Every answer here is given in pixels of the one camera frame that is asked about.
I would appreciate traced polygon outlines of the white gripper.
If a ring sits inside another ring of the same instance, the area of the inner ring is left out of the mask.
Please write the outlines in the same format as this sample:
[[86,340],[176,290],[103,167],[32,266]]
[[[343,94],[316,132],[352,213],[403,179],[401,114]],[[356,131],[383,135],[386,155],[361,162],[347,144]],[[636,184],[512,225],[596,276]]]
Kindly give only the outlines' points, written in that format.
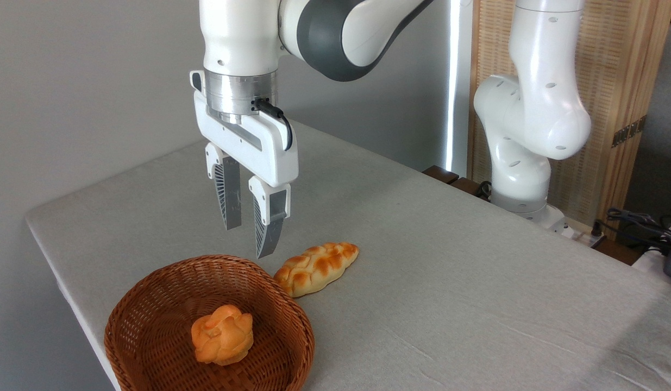
[[216,189],[226,230],[241,218],[240,164],[255,208],[258,258],[273,254],[291,213],[291,185],[298,176],[292,127],[277,107],[277,73],[231,76],[192,70],[196,121],[206,145],[207,176]]

